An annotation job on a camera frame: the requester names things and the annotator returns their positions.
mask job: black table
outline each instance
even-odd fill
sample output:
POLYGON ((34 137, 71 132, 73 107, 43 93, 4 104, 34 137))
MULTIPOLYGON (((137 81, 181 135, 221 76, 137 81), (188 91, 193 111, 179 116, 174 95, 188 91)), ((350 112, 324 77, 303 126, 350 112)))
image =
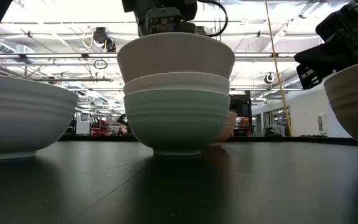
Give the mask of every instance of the black table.
POLYGON ((178 159, 57 142, 0 161, 0 223, 358 223, 358 147, 236 142, 178 159))

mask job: wire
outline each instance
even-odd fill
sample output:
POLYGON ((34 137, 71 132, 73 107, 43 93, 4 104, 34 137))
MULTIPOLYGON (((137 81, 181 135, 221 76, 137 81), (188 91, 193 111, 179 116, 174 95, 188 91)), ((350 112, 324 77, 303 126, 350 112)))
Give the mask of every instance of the wire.
POLYGON ((277 74, 277 78, 278 78, 278 84, 280 85, 280 93, 281 93, 281 96, 283 98, 284 111, 285 111, 285 117, 287 117, 288 129, 290 131, 290 136, 292 136, 292 127, 291 127, 290 117, 288 115, 287 102, 285 101, 285 94, 284 94, 283 86, 282 86, 282 83, 281 83, 281 77, 280 77, 280 73, 278 72, 276 51, 274 49, 274 40, 273 40, 273 34, 272 34, 272 24, 270 23, 269 7, 267 5, 267 0, 265 0, 265 5, 266 5, 266 13, 267 13, 268 30, 270 32, 270 40, 272 41, 273 59, 274 59, 275 67, 276 67, 276 74, 277 74))
POLYGON ((224 30, 226 29, 227 24, 229 23, 229 18, 227 16, 227 11, 224 8, 224 6, 221 3, 217 2, 217 1, 213 1, 213 0, 198 0, 198 1, 202 2, 202 3, 206 3, 206 4, 214 4, 217 7, 222 9, 222 11, 224 12, 224 19, 225 19, 222 29, 219 32, 215 33, 215 34, 207 34, 206 36, 207 37, 217 37, 217 36, 221 35, 224 32, 224 30))
POLYGON ((85 38, 84 38, 85 33, 83 34, 82 43, 83 43, 83 45, 84 45, 87 49, 92 48, 92 45, 93 45, 93 32, 94 32, 94 31, 92 31, 92 37, 91 37, 92 39, 91 39, 91 45, 90 45, 90 46, 88 46, 88 45, 85 43, 85 38))

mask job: ceiling light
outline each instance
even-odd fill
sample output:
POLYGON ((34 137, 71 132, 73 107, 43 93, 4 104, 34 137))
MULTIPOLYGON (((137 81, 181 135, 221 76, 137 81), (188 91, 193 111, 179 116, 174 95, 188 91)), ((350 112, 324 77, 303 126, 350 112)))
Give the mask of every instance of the ceiling light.
POLYGON ((245 93, 244 93, 244 91, 231 90, 231 91, 229 91, 229 95, 245 95, 245 93))
POLYGON ((20 58, 20 55, 17 54, 2 54, 0 58, 20 58))
POLYGON ((111 110, 97 110, 97 111, 99 111, 100 113, 110 113, 111 112, 111 110))
POLYGON ((123 88, 93 88, 93 91, 122 91, 123 88))
POLYGON ((91 75, 78 75, 76 76, 76 78, 88 78, 90 77, 91 75))
POLYGON ((82 58, 81 54, 27 54, 28 58, 82 58))
POLYGON ((86 49, 85 49, 85 48, 83 48, 83 47, 80 47, 80 50, 85 51, 86 53, 89 53, 89 51, 88 51, 88 50, 86 50, 86 49))
POLYGON ((277 57, 294 57, 295 53, 279 53, 277 57))
POLYGON ((78 105, 78 106, 80 106, 82 108, 93 108, 91 105, 78 105))
POLYGON ((284 91, 302 91, 303 89, 300 89, 300 88, 284 88, 283 89, 284 91))
POLYGON ((273 57, 271 53, 234 53, 236 57, 273 57))
POLYGON ((116 58, 117 53, 99 53, 99 54, 88 54, 88 57, 98 57, 98 58, 116 58))
POLYGON ((249 91, 265 91, 267 90, 266 88, 234 88, 232 90, 249 90, 249 91))

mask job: ceiling pipe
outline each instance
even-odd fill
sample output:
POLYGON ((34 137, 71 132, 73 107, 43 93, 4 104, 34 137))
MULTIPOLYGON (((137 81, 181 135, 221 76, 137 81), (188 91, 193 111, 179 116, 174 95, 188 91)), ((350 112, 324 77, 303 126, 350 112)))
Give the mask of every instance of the ceiling pipe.
POLYGON ((61 78, 61 79, 35 79, 36 82, 112 82, 110 78, 61 78))
POLYGON ((4 75, 15 75, 17 77, 25 78, 25 76, 23 74, 13 72, 13 71, 10 71, 10 70, 8 70, 6 68, 2 68, 2 67, 0 67, 0 73, 4 74, 4 75))

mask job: wall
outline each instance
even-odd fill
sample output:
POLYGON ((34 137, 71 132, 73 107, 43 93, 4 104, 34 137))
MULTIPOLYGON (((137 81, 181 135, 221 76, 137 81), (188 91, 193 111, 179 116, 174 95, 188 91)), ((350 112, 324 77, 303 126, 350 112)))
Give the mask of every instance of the wall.
MULTIPOLYGON (((290 106, 293 136, 321 134, 318 130, 318 115, 325 113, 329 137, 350 137, 336 119, 323 85, 318 85, 311 90, 291 91, 286 95, 286 99, 287 106, 290 106)), ((282 100, 268 100, 265 105, 253 106, 252 114, 263 114, 283 107, 282 100)))

